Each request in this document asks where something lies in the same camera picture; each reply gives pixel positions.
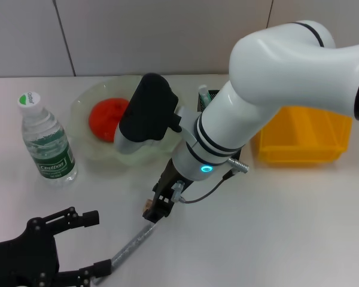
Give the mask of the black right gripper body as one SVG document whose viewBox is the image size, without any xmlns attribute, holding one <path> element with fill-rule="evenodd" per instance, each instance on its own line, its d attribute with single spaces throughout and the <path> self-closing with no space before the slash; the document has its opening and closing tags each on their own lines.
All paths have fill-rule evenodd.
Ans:
<svg viewBox="0 0 359 287">
<path fill-rule="evenodd" d="M 178 181 L 182 181 L 184 183 L 183 191 L 186 190 L 193 183 L 193 181 L 183 177 L 176 170 L 172 159 L 170 159 L 168 161 L 163 173 L 161 174 L 161 177 L 158 181 L 158 186 L 157 186 L 157 194 L 159 195 L 159 197 L 162 196 L 164 198 L 164 200 L 168 199 L 167 203 L 164 201 L 164 203 L 167 206 L 172 207 L 174 205 L 174 202 L 171 201 L 172 195 L 174 193 L 174 191 L 172 190 L 172 187 Z"/>
</svg>

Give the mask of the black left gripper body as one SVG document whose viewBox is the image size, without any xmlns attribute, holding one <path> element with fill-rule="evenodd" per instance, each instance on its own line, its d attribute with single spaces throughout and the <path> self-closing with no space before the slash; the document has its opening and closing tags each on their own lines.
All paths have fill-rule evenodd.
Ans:
<svg viewBox="0 0 359 287">
<path fill-rule="evenodd" d="M 49 287 L 59 271 L 56 241 L 42 218 L 15 239 L 0 242 L 0 287 Z"/>
</svg>

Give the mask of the grey marker pen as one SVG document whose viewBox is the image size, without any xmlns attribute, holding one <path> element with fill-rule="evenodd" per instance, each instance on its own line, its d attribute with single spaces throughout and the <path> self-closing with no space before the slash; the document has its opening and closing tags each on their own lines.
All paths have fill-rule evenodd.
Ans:
<svg viewBox="0 0 359 287">
<path fill-rule="evenodd" d="M 111 274 L 118 269 L 153 233 L 155 224 L 147 224 L 111 258 Z"/>
</svg>

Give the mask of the clear water bottle green label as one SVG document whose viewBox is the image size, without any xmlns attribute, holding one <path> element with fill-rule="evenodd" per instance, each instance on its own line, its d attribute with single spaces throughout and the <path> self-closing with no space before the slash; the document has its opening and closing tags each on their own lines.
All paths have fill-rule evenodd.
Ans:
<svg viewBox="0 0 359 287">
<path fill-rule="evenodd" d="M 34 91 L 22 93 L 17 104 L 22 114 L 22 138 L 39 174 L 57 187 L 73 182 L 77 165 L 63 126 Z"/>
</svg>

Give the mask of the orange fruit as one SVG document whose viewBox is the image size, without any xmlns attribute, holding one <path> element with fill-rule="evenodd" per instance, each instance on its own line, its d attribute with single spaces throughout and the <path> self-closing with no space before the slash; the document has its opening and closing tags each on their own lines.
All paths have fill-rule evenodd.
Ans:
<svg viewBox="0 0 359 287">
<path fill-rule="evenodd" d="M 114 142 L 116 128 L 129 104 L 123 98 L 109 98 L 98 102 L 89 115 L 89 128 L 100 140 Z"/>
</svg>

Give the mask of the mint green utility knife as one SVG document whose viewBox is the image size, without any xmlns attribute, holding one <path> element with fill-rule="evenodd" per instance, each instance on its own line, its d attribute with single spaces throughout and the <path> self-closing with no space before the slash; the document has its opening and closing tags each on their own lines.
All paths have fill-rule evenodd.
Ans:
<svg viewBox="0 0 359 287">
<path fill-rule="evenodd" d="M 206 85 L 199 86 L 199 99 L 203 108 L 206 108 L 210 104 L 212 98 Z"/>
</svg>

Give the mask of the black mesh pen holder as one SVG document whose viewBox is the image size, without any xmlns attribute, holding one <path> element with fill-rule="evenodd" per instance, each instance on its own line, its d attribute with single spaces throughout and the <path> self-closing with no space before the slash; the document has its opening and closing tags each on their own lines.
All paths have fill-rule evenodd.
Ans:
<svg viewBox="0 0 359 287">
<path fill-rule="evenodd" d="M 197 111 L 203 112 L 204 109 L 209 105 L 209 103 L 216 97 L 217 93 L 219 92 L 219 89 L 209 89 L 208 90 L 208 96 L 202 96 L 200 93 L 198 94 L 198 101 L 197 101 Z M 239 149 L 237 152 L 235 152 L 231 158 L 235 160 L 239 160 L 241 156 L 241 149 Z"/>
</svg>

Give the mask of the pale green glass fruit plate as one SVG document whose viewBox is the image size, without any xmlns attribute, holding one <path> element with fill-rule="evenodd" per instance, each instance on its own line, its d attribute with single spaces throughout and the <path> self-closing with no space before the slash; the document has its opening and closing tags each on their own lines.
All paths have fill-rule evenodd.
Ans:
<svg viewBox="0 0 359 287">
<path fill-rule="evenodd" d="M 71 105 L 71 115 L 65 129 L 72 138 L 79 155 L 92 161 L 111 161 L 119 166 L 136 166 L 164 157 L 180 142 L 179 134 L 168 129 L 164 138 L 154 145 L 143 146 L 133 154 L 121 154 L 112 143 L 98 139 L 89 128 L 89 115 L 100 101 L 113 97 L 131 99 L 141 76 L 125 75 L 96 84 L 82 93 Z"/>
</svg>

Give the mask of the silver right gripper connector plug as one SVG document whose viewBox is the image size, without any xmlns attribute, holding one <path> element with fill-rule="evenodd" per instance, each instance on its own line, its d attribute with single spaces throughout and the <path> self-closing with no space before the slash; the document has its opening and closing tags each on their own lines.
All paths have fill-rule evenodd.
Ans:
<svg viewBox="0 0 359 287">
<path fill-rule="evenodd" d="M 173 195 L 171 197 L 171 201 L 174 203 L 185 203 L 185 199 L 182 197 L 182 192 L 184 190 L 184 185 L 185 183 L 181 180 L 177 181 L 175 184 L 173 184 L 172 186 L 172 190 L 173 190 Z"/>
</svg>

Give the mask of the yellow plastic storage bin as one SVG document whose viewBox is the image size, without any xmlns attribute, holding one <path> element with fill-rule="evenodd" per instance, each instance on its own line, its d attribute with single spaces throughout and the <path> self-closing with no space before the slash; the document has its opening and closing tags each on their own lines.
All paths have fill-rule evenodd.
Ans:
<svg viewBox="0 0 359 287">
<path fill-rule="evenodd" d="M 336 161 L 348 149 L 352 118 L 320 109 L 284 107 L 252 138 L 266 164 L 306 165 Z"/>
</svg>

